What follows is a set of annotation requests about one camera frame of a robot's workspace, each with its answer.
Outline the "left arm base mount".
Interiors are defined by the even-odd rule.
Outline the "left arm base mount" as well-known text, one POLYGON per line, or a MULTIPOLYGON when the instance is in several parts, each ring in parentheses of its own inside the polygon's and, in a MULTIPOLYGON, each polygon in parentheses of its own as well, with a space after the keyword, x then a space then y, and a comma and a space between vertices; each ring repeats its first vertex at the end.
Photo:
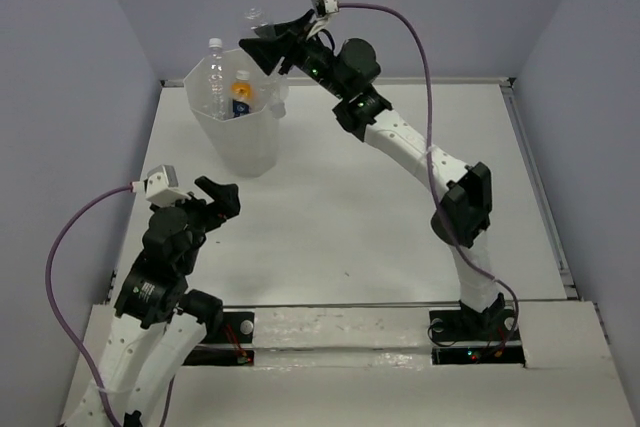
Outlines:
POLYGON ((222 324, 191 351, 184 366, 242 367, 254 364, 255 313, 225 311, 222 324))

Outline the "clear bottle far right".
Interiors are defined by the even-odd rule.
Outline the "clear bottle far right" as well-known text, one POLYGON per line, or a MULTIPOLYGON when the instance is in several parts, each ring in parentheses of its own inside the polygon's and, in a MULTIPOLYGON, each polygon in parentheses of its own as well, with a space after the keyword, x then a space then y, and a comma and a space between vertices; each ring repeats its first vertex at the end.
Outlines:
POLYGON ((266 36, 273 35, 273 23, 260 7, 251 7, 243 13, 243 27, 248 35, 256 31, 263 32, 266 36))

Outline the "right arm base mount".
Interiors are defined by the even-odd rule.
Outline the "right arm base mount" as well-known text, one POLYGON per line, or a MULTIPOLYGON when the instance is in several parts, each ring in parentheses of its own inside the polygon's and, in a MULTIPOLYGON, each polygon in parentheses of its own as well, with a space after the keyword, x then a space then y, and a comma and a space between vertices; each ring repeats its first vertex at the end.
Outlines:
POLYGON ((495 327, 480 333, 472 333, 460 320, 459 310, 429 312, 427 336, 432 344, 433 365, 526 364, 519 331, 502 345, 513 324, 512 309, 499 315, 495 327))

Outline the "clear white capped bottle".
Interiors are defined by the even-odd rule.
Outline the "clear white capped bottle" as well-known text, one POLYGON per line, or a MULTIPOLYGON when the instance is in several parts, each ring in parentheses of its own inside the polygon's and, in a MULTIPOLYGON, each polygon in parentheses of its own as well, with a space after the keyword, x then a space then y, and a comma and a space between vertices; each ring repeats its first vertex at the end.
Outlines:
POLYGON ((208 65, 209 111, 214 119, 223 121, 227 117, 227 97, 223 70, 224 49, 221 39, 209 39, 206 60, 208 65))

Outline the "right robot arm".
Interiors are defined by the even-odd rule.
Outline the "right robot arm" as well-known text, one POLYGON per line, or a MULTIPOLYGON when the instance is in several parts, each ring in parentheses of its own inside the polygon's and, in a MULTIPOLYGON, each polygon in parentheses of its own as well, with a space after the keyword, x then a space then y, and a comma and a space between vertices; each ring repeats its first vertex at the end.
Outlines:
POLYGON ((306 74, 338 99, 333 113, 346 132, 425 186, 435 207, 431 228, 449 246, 460 285, 458 309, 434 315, 432 331, 446 342, 494 337, 509 311, 488 253, 490 169, 450 156, 430 132, 413 129, 373 85, 381 72, 374 47, 361 38, 340 47, 323 43, 326 23, 308 11, 293 21, 260 26, 240 39, 237 51, 264 74, 284 76, 292 68, 306 74))

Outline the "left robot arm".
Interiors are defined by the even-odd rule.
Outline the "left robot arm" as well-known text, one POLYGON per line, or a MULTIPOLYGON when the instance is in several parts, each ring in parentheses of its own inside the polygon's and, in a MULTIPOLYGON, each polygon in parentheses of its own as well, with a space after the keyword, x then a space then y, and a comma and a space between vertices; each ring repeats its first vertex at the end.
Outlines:
POLYGON ((68 426, 144 425, 190 352, 220 333, 222 301, 189 288, 187 278, 208 233, 238 214, 238 200, 189 195, 152 211, 101 359, 68 426))

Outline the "clear bottle far left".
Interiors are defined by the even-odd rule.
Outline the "clear bottle far left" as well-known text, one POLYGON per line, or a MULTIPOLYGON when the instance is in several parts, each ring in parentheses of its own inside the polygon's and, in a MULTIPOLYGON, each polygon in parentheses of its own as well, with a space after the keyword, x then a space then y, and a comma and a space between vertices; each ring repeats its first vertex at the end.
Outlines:
POLYGON ((259 88, 260 99, 263 108, 268 110, 275 119, 281 119, 286 115, 285 101, 288 97, 289 87, 282 77, 269 78, 259 88))

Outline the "orange labelled plastic bottle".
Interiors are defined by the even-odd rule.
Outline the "orange labelled plastic bottle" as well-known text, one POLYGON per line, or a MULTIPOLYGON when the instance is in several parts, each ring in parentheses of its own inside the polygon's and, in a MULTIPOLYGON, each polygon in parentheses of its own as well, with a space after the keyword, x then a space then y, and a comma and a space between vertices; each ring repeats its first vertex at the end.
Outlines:
POLYGON ((238 70, 231 84, 231 113, 233 118, 251 113, 253 103, 253 89, 251 74, 247 70, 238 70))

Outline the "white plastic bin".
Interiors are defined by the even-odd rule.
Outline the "white plastic bin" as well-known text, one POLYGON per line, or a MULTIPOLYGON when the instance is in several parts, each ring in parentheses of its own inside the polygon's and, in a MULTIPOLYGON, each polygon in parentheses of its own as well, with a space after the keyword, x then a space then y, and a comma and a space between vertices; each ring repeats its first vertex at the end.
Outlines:
POLYGON ((202 59, 184 78, 188 104, 205 135, 231 173, 259 177, 276 165, 279 148, 279 121, 286 115, 288 86, 277 75, 265 75, 241 49, 226 51, 221 59, 227 113, 222 120, 212 116, 212 92, 208 75, 210 63, 202 59), (231 85, 239 71, 249 73, 252 99, 250 112, 233 113, 231 85))

